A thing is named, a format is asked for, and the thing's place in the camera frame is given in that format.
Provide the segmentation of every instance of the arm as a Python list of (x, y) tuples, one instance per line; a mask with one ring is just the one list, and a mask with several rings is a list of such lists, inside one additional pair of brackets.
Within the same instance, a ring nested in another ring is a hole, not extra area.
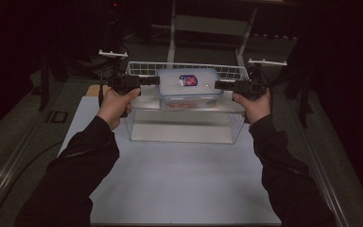
[(75, 134), (67, 148), (47, 167), (45, 175), (23, 205), (15, 226), (90, 226), (90, 195), (119, 157), (114, 130), (119, 116), (139, 89), (124, 96), (107, 92), (98, 114)]
[(287, 149), (287, 135), (277, 132), (270, 114), (270, 93), (255, 101), (234, 94), (251, 122), (255, 154), (263, 165), (262, 184), (282, 226), (336, 226), (335, 217), (308, 173), (305, 163)]

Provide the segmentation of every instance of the red and blue label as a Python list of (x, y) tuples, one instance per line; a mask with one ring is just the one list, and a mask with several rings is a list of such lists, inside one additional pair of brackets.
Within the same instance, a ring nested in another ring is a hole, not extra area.
[(180, 82), (181, 86), (183, 87), (192, 87), (192, 86), (197, 86), (197, 84), (199, 84), (199, 81), (194, 75), (181, 75)]

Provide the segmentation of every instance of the hand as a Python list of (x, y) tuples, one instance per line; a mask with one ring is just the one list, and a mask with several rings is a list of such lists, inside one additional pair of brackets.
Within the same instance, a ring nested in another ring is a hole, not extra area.
[(114, 89), (110, 89), (105, 93), (104, 100), (96, 115), (106, 121), (113, 131), (119, 126), (122, 113), (125, 110), (128, 114), (131, 112), (130, 102), (139, 94), (139, 88), (133, 89), (123, 96), (116, 93)]
[(255, 101), (246, 99), (240, 94), (233, 93), (235, 102), (240, 104), (246, 110), (246, 116), (249, 118), (250, 124), (255, 123), (262, 117), (270, 114), (270, 92), (267, 92), (257, 98)]

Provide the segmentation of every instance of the white table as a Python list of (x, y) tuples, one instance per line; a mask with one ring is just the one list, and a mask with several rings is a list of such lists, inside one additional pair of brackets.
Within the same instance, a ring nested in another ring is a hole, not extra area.
[[(61, 150), (97, 109), (97, 97), (82, 98)], [(91, 222), (280, 224), (261, 185), (262, 166), (248, 129), (233, 145), (134, 142), (122, 120), (114, 131), (120, 158), (91, 195)]]

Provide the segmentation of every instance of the black sleeve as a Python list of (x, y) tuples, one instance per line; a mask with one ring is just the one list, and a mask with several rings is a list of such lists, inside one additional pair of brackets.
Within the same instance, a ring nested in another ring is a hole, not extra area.
[(89, 197), (118, 158), (113, 132), (96, 116), (48, 165), (15, 226), (90, 226), (93, 203)]
[(307, 165), (291, 156), (287, 135), (275, 130), (272, 115), (252, 124), (250, 133), (263, 165), (262, 184), (282, 226), (336, 226)]

